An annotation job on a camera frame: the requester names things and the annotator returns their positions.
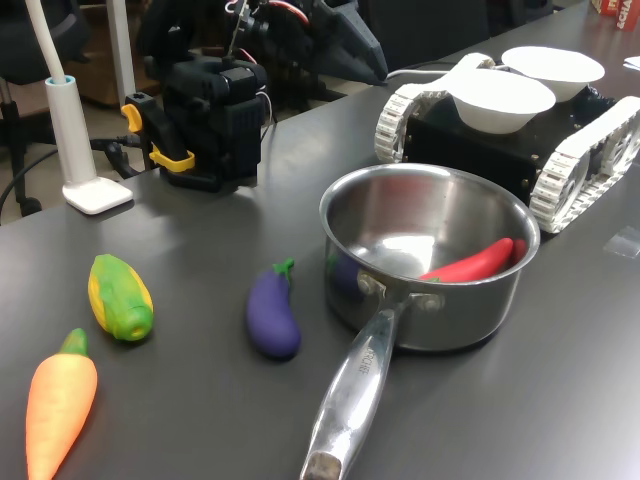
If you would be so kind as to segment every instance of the yellow clamp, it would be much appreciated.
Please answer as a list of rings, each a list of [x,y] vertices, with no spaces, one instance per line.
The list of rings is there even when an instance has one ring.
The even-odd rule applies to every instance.
[[[125,117],[127,117],[127,120],[129,120],[129,131],[131,133],[138,133],[142,131],[142,117],[134,105],[123,105],[120,111]]]
[[[127,104],[121,108],[122,113],[127,120],[129,120],[129,131],[131,133],[138,133],[142,131],[142,117],[135,105]],[[160,150],[154,145],[153,152],[149,154],[149,158],[158,165],[162,165],[167,170],[175,173],[184,172],[196,166],[196,157],[193,153],[187,150],[189,156],[184,160],[171,160],[169,157],[160,153]]]
[[[189,156],[184,160],[171,160],[169,157],[165,157],[160,153],[158,147],[154,145],[153,152],[149,154],[149,158],[171,172],[180,173],[196,166],[196,156],[189,150],[187,150],[187,153]]]

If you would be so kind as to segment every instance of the stainless steel saucepan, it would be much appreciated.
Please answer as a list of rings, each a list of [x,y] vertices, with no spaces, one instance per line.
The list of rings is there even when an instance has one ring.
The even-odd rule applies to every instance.
[[[301,480],[342,480],[373,420],[394,345],[461,349],[504,320],[520,270],[540,244],[538,225],[503,188],[419,164],[370,167],[335,182],[320,202],[330,306],[360,330],[327,391]],[[512,238],[502,273],[469,283],[417,278]]]

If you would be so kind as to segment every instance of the saucepan handle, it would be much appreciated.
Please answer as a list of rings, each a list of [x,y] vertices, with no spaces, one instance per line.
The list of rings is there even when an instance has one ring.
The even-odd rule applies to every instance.
[[[381,306],[353,341],[327,391],[300,480],[342,480],[373,420],[404,303]]]

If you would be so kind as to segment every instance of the green carrot top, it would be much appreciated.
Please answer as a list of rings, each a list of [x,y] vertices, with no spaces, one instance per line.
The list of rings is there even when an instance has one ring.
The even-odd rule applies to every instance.
[[[58,353],[72,353],[76,355],[89,356],[89,340],[87,334],[81,328],[71,330],[62,344]]]

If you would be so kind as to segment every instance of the orange carrot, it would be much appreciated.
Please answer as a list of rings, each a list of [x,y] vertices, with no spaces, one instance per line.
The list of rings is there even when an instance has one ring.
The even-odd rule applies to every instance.
[[[84,425],[98,386],[87,356],[87,334],[73,330],[55,355],[40,364],[27,403],[29,480],[51,480]]]

